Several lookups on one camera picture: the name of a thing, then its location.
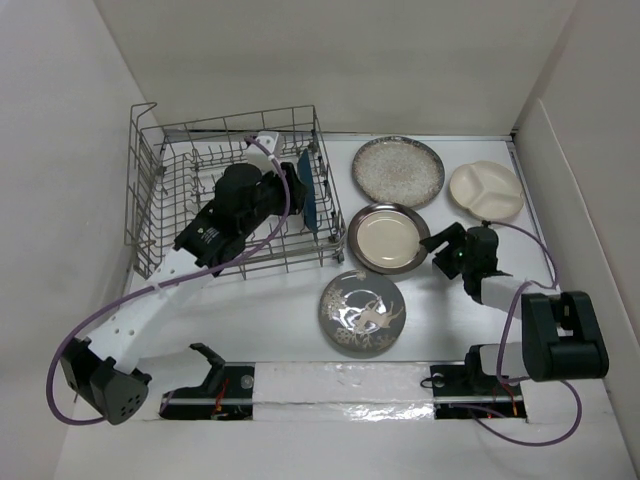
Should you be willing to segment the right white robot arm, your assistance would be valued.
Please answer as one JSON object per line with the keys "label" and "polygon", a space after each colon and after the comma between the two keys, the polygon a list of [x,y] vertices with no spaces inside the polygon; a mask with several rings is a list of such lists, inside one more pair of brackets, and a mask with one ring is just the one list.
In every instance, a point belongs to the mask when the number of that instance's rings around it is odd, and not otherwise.
{"label": "right white robot arm", "polygon": [[606,377],[609,355],[590,296],[559,290],[556,272],[545,286],[499,270],[494,225],[484,221],[466,229],[454,223],[420,241],[448,279],[462,279],[474,302],[506,314],[497,344],[470,348],[478,359],[462,368],[465,387],[484,393],[497,381],[516,385]]}

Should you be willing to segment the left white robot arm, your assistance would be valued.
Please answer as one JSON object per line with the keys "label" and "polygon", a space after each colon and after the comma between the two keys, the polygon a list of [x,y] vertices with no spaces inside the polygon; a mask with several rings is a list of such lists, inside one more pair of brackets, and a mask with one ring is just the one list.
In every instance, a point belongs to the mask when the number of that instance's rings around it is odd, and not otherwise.
{"label": "left white robot arm", "polygon": [[77,328],[105,321],[85,338],[71,332],[50,368],[62,369],[67,385],[97,413],[99,422],[119,425],[147,398],[150,375],[138,368],[151,340],[196,291],[266,247],[279,226],[253,248],[247,239],[269,217],[303,211],[308,184],[290,162],[262,172],[250,163],[227,167],[214,197],[174,240],[145,286],[103,307]]}

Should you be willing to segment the blue leaf shaped plate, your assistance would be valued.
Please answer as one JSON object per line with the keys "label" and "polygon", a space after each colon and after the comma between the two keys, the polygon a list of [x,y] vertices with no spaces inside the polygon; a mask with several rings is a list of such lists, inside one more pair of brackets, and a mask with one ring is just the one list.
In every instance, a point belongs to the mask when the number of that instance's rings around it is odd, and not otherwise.
{"label": "blue leaf shaped plate", "polygon": [[311,168],[311,155],[308,149],[304,149],[297,163],[297,173],[300,181],[306,188],[302,215],[305,227],[313,234],[318,232],[318,216],[315,200],[315,186]]}

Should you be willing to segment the cream plate brown rim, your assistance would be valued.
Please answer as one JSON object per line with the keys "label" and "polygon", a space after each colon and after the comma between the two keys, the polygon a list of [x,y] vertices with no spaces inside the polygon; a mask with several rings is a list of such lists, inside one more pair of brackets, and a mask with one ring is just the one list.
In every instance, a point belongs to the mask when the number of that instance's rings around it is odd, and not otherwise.
{"label": "cream plate brown rim", "polygon": [[400,275],[422,264],[427,251],[420,241],[431,235],[426,221],[397,203],[374,203],[359,210],[348,227],[356,259],[379,274]]}

